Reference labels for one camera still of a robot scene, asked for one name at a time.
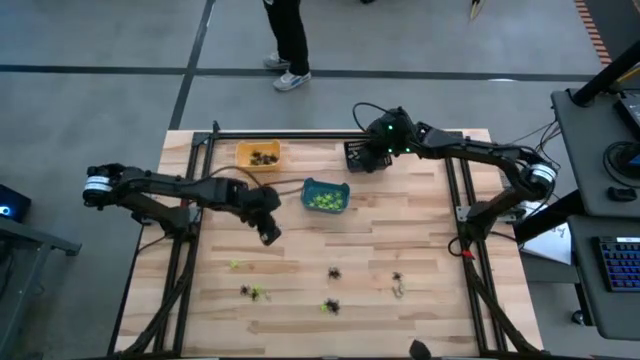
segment wooden tabletop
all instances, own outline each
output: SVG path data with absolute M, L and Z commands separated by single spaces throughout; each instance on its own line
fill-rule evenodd
M 487 130 L 463 131 L 489 139 Z M 185 174 L 192 134 L 167 134 L 158 172 Z M 216 142 L 212 169 L 234 164 L 236 144 Z M 238 218 L 205 211 L 183 356 L 407 357 L 413 339 L 423 341 L 434 356 L 477 355 L 462 263 L 447 252 L 456 228 L 443 161 L 401 156 L 385 171 L 351 174 L 342 142 L 335 140 L 282 141 L 281 161 L 280 172 L 257 174 L 258 179 L 346 182 L 351 187 L 348 209 L 341 215 L 309 212 L 298 194 L 285 195 L 273 214 L 282 236 L 269 247 Z M 502 189 L 496 168 L 470 165 L 479 200 Z M 235 171 L 220 175 L 242 176 Z M 511 234 L 507 226 L 495 230 Z M 141 246 L 160 236 L 157 227 L 145 229 Z M 491 236 L 487 248 L 500 305 L 529 342 L 541 348 L 516 244 Z M 116 350 L 129 346 L 158 309 L 170 249 L 171 240 L 166 240 L 138 256 Z M 341 279 L 328 278 L 331 266 L 341 270 Z M 393 272 L 404 275 L 401 299 L 392 291 Z M 242 285 L 262 287 L 270 300 L 242 296 Z M 339 315 L 321 310 L 328 298 L 339 300 Z

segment computer keyboard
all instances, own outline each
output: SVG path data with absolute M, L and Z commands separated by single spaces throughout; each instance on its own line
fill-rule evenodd
M 640 238 L 597 237 L 600 271 L 612 292 L 640 292 Z

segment white sneaker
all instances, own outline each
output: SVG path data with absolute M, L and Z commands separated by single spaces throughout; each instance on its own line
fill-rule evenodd
M 272 53 L 266 58 L 262 59 L 262 63 L 264 67 L 272 70 L 287 70 L 291 62 L 287 60 L 280 59 L 280 56 L 277 52 Z
M 293 75 L 288 70 L 278 80 L 273 82 L 273 87 L 279 91 L 289 91 L 297 88 L 311 79 L 311 72 L 306 75 Z

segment gray floor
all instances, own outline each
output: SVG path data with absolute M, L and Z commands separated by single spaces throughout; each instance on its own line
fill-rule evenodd
M 0 64 L 186 66 L 205 0 L 9 0 L 0 4 Z M 305 0 L 313 67 L 331 70 L 590 74 L 600 68 L 572 0 L 491 0 L 468 22 L 467 0 Z M 259 0 L 218 0 L 200 67 L 257 68 L 273 47 Z M 197 77 L 181 129 L 354 128 L 351 105 L 403 105 L 443 128 L 489 128 L 511 141 L 553 120 L 549 94 L 578 83 L 317 78 L 278 94 L 272 78 Z M 85 169 L 154 168 L 180 76 L 0 74 L 0 183 L 34 200 L 29 223 L 84 244 L 54 254 L 30 310 L 22 351 L 47 359 L 104 354 L 140 230 L 128 213 L 82 206 Z M 362 111 L 363 121 L 375 113 Z M 535 144 L 537 137 L 524 141 Z M 560 139 L 547 147 L 575 188 Z M 571 286 L 531 284 L 545 347 L 632 356 L 568 322 Z

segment black pants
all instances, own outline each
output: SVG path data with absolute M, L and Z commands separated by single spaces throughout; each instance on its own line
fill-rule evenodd
M 306 75 L 309 72 L 309 49 L 300 17 L 300 0 L 263 0 L 271 30 L 278 41 L 278 54 L 291 62 L 289 72 Z

